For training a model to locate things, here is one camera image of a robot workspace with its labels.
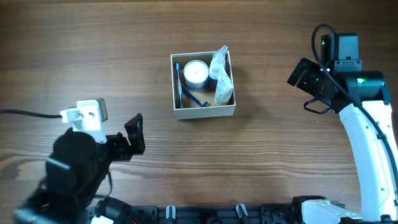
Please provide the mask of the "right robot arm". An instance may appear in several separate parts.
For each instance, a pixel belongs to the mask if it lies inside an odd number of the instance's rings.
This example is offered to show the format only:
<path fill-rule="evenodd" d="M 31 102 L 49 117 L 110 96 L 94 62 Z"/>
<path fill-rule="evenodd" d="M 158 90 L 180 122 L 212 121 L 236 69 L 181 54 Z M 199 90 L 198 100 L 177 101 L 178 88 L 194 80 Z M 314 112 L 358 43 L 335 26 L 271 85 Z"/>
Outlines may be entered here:
<path fill-rule="evenodd" d="M 288 84 L 309 93 L 339 115 L 357 168 L 361 211 L 324 198 L 298 200 L 302 223 L 397 223 L 397 145 L 391 95 L 384 75 L 364 71 L 356 34 L 322 36 L 321 62 L 301 58 Z"/>

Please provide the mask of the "blue disposable razor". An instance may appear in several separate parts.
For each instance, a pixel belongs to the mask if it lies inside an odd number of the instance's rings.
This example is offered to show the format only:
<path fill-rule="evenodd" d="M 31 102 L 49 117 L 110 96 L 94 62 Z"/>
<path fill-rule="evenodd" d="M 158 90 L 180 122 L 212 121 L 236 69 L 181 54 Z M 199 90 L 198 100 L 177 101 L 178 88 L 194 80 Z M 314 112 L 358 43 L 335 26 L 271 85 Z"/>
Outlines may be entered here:
<path fill-rule="evenodd" d="M 199 107 L 204 108 L 210 105 L 208 101 L 201 103 L 198 98 L 196 98 L 193 94 L 191 94 L 185 87 L 182 87 L 182 92 L 185 94 L 189 99 L 195 102 Z"/>

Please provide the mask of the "cotton swab tub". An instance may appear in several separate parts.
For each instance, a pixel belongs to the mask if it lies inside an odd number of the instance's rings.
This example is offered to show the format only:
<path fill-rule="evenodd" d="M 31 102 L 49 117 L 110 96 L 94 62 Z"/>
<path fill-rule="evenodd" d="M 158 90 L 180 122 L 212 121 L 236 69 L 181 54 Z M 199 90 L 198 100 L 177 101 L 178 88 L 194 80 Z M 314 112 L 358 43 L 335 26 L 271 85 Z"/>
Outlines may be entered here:
<path fill-rule="evenodd" d="M 190 90 L 203 91 L 207 85 L 209 68 L 201 60 L 191 60 L 185 65 L 183 75 Z"/>

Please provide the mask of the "blue white toothbrush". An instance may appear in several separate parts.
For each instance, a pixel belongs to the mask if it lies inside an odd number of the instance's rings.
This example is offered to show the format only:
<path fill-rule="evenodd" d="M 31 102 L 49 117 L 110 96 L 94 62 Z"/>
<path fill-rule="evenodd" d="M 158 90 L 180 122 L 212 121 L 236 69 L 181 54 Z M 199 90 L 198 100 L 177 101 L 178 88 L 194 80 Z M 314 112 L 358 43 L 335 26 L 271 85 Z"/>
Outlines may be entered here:
<path fill-rule="evenodd" d="M 180 79 L 180 64 L 178 62 L 175 63 L 175 70 L 177 72 L 177 85 L 178 85 L 178 97 L 180 102 L 180 108 L 183 108 L 183 91 L 182 84 Z"/>

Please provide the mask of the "clear spray bottle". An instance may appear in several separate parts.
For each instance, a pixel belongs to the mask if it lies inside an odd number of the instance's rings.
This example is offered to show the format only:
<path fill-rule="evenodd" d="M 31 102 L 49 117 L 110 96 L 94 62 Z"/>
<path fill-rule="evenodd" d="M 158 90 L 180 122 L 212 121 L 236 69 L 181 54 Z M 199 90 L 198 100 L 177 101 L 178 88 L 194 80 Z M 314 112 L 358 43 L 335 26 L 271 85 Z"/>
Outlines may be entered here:
<path fill-rule="evenodd" d="M 228 50 L 228 46 L 224 45 L 224 46 L 222 46 L 222 48 L 220 48 L 213 54 L 213 58 L 211 60 L 210 66 L 209 66 L 209 77 L 208 77 L 208 88 L 210 90 L 216 89 L 220 70 L 221 70 L 221 68 L 225 68 L 225 66 L 226 66 L 225 56 L 226 56 L 227 50 Z"/>

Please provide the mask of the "white squeeze tube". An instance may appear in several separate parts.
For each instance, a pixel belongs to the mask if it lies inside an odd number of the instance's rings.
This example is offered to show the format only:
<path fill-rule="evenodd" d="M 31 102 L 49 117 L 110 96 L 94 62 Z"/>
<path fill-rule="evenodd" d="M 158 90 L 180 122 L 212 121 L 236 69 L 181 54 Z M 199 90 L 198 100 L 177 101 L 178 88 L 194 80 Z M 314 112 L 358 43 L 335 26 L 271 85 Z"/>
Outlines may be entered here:
<path fill-rule="evenodd" d="M 225 105 L 231 98 L 234 86 L 226 70 L 221 67 L 215 91 L 214 101 L 217 106 Z"/>

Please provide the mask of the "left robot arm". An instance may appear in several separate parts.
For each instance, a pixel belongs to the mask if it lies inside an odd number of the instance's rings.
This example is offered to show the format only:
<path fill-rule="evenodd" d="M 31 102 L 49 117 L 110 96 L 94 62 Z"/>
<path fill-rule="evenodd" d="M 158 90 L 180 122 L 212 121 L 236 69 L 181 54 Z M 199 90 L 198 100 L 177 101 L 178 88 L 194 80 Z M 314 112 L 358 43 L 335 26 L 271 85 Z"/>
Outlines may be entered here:
<path fill-rule="evenodd" d="M 121 133 L 98 143 L 83 132 L 68 129 L 53 144 L 45 163 L 46 176 L 33 194 L 14 211 L 15 223 L 84 223 L 86 208 L 114 161 L 130 161 L 146 147 L 143 117 L 130 119 Z"/>

